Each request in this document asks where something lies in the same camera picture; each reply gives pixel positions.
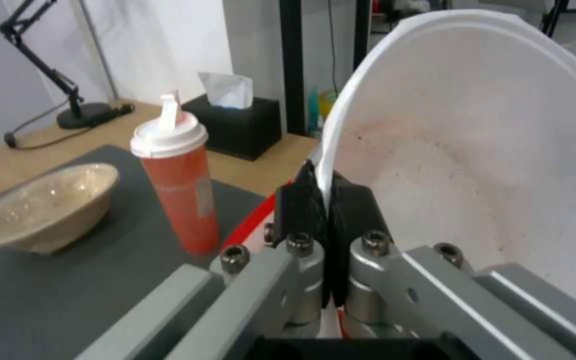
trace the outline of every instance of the plastic cup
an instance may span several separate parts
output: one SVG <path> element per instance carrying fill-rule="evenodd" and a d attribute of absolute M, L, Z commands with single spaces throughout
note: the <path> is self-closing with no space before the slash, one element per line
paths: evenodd
<path fill-rule="evenodd" d="M 178 112 L 173 96 L 162 99 L 162 116 L 135 129 L 130 150 L 141 159 L 181 246 L 206 255 L 219 242 L 206 158 L 208 133 L 193 114 Z"/>

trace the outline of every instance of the bowl rim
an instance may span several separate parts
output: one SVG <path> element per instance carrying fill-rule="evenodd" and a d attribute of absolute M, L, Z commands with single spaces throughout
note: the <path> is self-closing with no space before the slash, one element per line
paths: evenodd
<path fill-rule="evenodd" d="M 101 168 L 104 171 L 109 171 L 110 173 L 110 181 L 105 185 L 103 189 L 101 189 L 101 191 L 96 193 L 93 197 L 89 198 L 86 202 L 82 203 L 77 207 L 73 207 L 71 211 L 62 214 L 61 216 L 55 217 L 50 221 L 42 222 L 37 226 L 27 228 L 26 230 L 23 230 L 22 232 L 19 232 L 17 234 L 2 237 L 2 239 L 0 239 L 0 246 L 7 246 L 27 240 L 29 237 L 32 237 L 33 235 L 36 235 L 39 232 L 46 230 L 51 226 L 54 226 L 55 224 L 61 223 L 61 221 L 64 221 L 65 219 L 73 216 L 73 214 L 93 204 L 94 202 L 102 198 L 102 196 L 108 194 L 110 191 L 112 191 L 112 189 L 114 189 L 114 187 L 117 186 L 117 183 L 119 182 L 119 170 L 117 170 L 117 167 L 113 166 L 112 164 L 108 164 L 106 162 L 87 162 L 85 164 L 77 164 L 73 166 L 67 166 L 65 168 L 61 168 L 58 170 L 50 171 L 49 173 L 28 180 L 27 182 L 19 185 L 18 187 L 15 187 L 14 189 L 5 191 L 4 194 L 0 196 L 0 206 L 3 203 L 7 203 L 11 198 L 15 198 L 21 192 L 30 189 L 32 187 L 36 187 L 41 183 L 48 182 L 53 178 L 58 178 L 67 173 L 77 173 L 79 171 L 84 171 L 85 169 L 90 168 L 95 169 Z"/>

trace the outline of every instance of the white bowl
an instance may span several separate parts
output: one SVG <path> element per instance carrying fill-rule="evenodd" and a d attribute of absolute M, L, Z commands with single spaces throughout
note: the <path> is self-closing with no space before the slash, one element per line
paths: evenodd
<path fill-rule="evenodd" d="M 48 254 L 91 230 L 110 207 L 119 171 L 94 163 L 55 171 L 0 198 L 0 246 Z"/>

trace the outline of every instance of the dark gray mat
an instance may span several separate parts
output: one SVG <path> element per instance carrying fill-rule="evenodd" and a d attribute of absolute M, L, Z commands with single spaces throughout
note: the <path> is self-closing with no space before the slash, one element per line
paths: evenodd
<path fill-rule="evenodd" d="M 181 264 L 205 267 L 177 242 L 138 159 L 103 146 L 68 164 L 105 162 L 121 175 L 112 207 L 54 255 L 0 249 L 0 359 L 71 359 Z M 213 181 L 222 239 L 263 198 Z"/>

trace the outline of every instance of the black tissue box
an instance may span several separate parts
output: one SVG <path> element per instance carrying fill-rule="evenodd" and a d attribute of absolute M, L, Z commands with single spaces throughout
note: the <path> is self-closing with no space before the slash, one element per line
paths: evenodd
<path fill-rule="evenodd" d="M 282 138 L 277 100 L 254 97 L 248 109 L 228 109 L 210 105 L 203 94 L 181 109 L 193 113 L 208 130 L 208 150 L 254 160 Z"/>

